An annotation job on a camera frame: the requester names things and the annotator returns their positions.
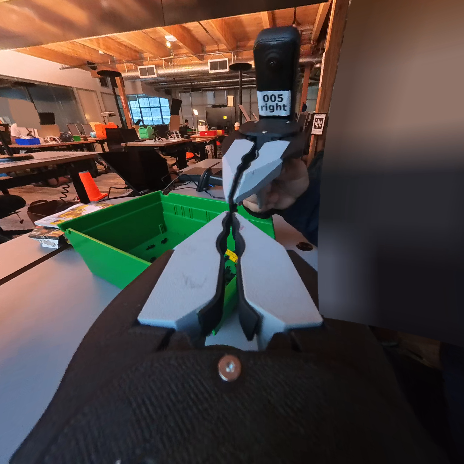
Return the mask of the green plastic bin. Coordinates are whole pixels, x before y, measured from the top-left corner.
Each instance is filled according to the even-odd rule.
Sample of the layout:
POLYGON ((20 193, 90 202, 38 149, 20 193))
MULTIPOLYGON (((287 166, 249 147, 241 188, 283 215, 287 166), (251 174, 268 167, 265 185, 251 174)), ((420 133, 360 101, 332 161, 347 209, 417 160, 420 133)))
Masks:
MULTIPOLYGON (((226 211, 230 212, 225 202, 155 192, 64 223, 65 235, 90 270, 98 276, 109 277, 109 281, 121 290, 101 312, 84 341, 100 335, 108 341, 113 336, 129 341, 129 334, 156 335, 161 341, 162 336, 171 339, 174 333, 179 333, 190 344, 204 346, 208 336, 190 337, 185 332, 138 322, 138 316, 174 250, 165 251, 153 263, 140 259, 132 251, 166 232, 187 239, 226 211)), ((235 252, 232 214, 227 249, 235 252)))

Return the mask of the wooden post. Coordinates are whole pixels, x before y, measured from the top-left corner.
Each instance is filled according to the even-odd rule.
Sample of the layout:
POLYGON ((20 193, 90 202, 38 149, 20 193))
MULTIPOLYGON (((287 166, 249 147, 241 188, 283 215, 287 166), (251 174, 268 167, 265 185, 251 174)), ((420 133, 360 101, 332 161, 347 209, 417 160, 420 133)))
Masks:
POLYGON ((332 0, 319 4, 311 32, 311 49, 314 49, 318 40, 322 38, 321 31, 326 19, 328 19, 328 27, 322 55, 316 114, 329 113, 350 4, 349 0, 332 0))

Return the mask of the black barcode scanner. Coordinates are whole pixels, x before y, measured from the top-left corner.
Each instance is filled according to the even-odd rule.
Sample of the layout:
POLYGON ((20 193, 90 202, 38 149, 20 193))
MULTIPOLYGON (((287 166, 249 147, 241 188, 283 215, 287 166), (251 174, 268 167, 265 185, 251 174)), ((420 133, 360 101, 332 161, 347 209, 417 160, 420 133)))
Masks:
POLYGON ((196 185, 197 192, 206 192, 211 187, 222 187, 222 169, 214 170, 213 168, 207 168, 200 176, 199 181, 196 185))

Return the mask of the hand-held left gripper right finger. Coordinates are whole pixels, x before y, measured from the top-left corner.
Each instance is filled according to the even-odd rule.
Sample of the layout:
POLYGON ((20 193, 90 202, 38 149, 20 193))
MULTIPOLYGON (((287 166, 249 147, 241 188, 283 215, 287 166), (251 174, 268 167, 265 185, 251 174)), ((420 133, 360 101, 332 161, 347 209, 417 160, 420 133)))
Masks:
POLYGON ((232 214, 238 314, 248 341, 265 350, 275 334, 319 327, 322 316, 287 250, 246 218, 232 214))

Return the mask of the silver ceiling duct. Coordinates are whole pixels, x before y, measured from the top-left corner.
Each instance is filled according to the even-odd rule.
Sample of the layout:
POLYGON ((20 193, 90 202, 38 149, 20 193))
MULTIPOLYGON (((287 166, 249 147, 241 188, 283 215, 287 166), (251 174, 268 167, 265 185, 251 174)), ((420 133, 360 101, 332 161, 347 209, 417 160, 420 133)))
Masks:
MULTIPOLYGON (((153 79, 141 79, 138 75, 138 70, 134 71, 125 71, 121 72, 122 78, 127 81, 141 81, 141 82, 153 82, 156 84, 165 84, 171 82, 180 82, 185 80, 187 82, 195 79, 195 78, 203 78, 203 77, 216 77, 216 76, 238 76, 238 73, 229 71, 227 73, 217 73, 217 74, 210 74, 208 73, 207 62, 201 62, 191 65, 176 65, 170 67, 162 67, 156 66, 157 78, 153 79)), ((255 72, 255 65, 254 61, 250 60, 247 61, 252 65, 252 69, 247 73, 254 73, 255 72)))

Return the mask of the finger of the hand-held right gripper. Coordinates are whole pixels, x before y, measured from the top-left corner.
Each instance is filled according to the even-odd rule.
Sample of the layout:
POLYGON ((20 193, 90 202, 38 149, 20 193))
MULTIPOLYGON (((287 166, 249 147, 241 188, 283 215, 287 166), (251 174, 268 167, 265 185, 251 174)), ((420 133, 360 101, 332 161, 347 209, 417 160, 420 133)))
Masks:
POLYGON ((229 204, 238 204, 244 198, 247 174, 256 158, 256 142, 235 140, 222 158, 223 193, 229 204))
POLYGON ((238 185, 232 196, 238 204, 253 194, 259 194, 282 171, 283 156, 289 141, 265 142, 258 150, 256 158, 239 174, 238 185))

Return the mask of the gridded window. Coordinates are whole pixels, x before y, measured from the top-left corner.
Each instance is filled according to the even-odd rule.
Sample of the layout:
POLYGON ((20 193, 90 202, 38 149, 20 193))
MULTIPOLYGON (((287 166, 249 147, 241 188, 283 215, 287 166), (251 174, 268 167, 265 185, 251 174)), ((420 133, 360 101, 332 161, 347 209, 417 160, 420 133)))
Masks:
POLYGON ((144 94, 127 97, 133 124, 169 125, 170 101, 167 98, 147 96, 144 94))

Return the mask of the orange traffic cone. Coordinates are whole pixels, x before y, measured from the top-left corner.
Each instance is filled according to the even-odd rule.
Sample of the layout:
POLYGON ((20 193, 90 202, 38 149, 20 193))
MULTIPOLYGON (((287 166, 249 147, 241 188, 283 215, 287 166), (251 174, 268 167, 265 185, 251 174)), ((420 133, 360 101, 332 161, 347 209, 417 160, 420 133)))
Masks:
POLYGON ((108 197, 107 193, 103 193, 99 190, 89 171, 79 172, 79 178, 83 183, 84 190, 90 202, 97 202, 108 197))

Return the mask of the lego instruction booklet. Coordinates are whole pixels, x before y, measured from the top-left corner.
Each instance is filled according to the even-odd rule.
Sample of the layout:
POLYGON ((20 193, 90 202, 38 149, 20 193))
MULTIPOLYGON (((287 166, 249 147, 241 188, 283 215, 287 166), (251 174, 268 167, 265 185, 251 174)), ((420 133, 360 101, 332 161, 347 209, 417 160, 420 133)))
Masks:
POLYGON ((60 224, 69 220, 82 217, 86 214, 100 211, 107 207, 111 207, 112 204, 103 202, 95 204, 77 204, 67 208, 62 212, 57 212, 42 219, 34 221, 35 226, 48 227, 48 228, 59 228, 60 224))

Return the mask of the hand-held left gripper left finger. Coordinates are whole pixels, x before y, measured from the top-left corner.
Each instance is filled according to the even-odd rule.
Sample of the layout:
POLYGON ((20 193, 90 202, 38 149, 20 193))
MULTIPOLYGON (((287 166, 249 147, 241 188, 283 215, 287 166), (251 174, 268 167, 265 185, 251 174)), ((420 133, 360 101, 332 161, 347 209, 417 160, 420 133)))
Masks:
POLYGON ((138 316, 142 325, 206 337, 223 316, 230 212, 205 224, 174 249, 138 316))

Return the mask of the black floor lamp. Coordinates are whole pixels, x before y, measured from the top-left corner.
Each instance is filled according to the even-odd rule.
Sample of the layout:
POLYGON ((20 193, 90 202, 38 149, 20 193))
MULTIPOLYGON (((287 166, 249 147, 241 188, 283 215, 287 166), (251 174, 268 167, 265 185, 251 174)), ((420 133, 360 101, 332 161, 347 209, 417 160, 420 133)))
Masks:
POLYGON ((229 66, 229 71, 234 73, 238 73, 239 75, 239 124, 242 125, 243 117, 245 119, 246 111, 243 108, 243 73, 246 73, 252 69, 252 65, 249 62, 234 62, 229 66))
POLYGON ((120 105, 119 105, 119 102, 118 102, 118 94, 116 92, 116 88, 117 88, 116 79, 121 77, 121 74, 119 73, 119 71, 114 71, 114 70, 99 70, 99 71, 97 71, 97 75, 99 77, 109 79, 111 89, 112 89, 112 93, 113 93, 113 97, 114 97, 114 101, 115 101, 115 105, 116 105, 116 109, 117 109, 117 112, 118 112, 118 115, 119 115, 119 119, 120 119, 122 128, 127 129, 128 127, 127 127, 126 121, 125 121, 125 119, 123 117, 123 114, 121 112, 121 108, 120 108, 120 105))

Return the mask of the wooden desk with black legs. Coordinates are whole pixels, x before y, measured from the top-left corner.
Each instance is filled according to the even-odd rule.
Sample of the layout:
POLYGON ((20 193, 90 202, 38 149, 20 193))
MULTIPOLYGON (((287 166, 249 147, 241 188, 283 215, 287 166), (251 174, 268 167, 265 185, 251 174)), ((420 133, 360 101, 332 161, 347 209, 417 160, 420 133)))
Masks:
POLYGON ((206 146, 212 146, 213 159, 218 159, 217 137, 216 136, 194 136, 191 138, 169 139, 169 140, 144 140, 138 142, 124 142, 124 148, 157 149, 176 159, 179 170, 188 167, 187 153, 198 153, 200 160, 207 159, 206 146))

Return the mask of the black office chair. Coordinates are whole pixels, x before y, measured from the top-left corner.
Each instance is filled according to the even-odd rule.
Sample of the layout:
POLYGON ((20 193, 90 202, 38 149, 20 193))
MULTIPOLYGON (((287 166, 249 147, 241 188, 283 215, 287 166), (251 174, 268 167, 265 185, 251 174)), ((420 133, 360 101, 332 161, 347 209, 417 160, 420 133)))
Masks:
POLYGON ((3 194, 0 195, 0 219, 15 214, 26 206, 26 200, 18 195, 3 194))

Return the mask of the long wooden desk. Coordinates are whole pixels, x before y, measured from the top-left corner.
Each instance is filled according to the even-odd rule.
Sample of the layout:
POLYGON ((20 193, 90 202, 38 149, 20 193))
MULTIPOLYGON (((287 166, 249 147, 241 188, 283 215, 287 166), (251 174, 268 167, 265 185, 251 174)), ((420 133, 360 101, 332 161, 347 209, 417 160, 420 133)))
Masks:
POLYGON ((107 140, 105 138, 90 138, 86 141, 73 142, 53 142, 44 144, 10 144, 9 148, 14 154, 21 151, 26 153, 45 152, 45 151, 85 151, 85 152, 105 152, 107 140))

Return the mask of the large black monitor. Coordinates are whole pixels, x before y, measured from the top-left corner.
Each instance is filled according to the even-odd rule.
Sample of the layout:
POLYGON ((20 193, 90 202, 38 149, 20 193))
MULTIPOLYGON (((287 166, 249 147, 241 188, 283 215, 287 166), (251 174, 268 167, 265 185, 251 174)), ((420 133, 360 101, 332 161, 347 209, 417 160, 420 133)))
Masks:
POLYGON ((206 124, 213 130, 229 130, 233 125, 233 108, 227 106, 206 107, 206 124))

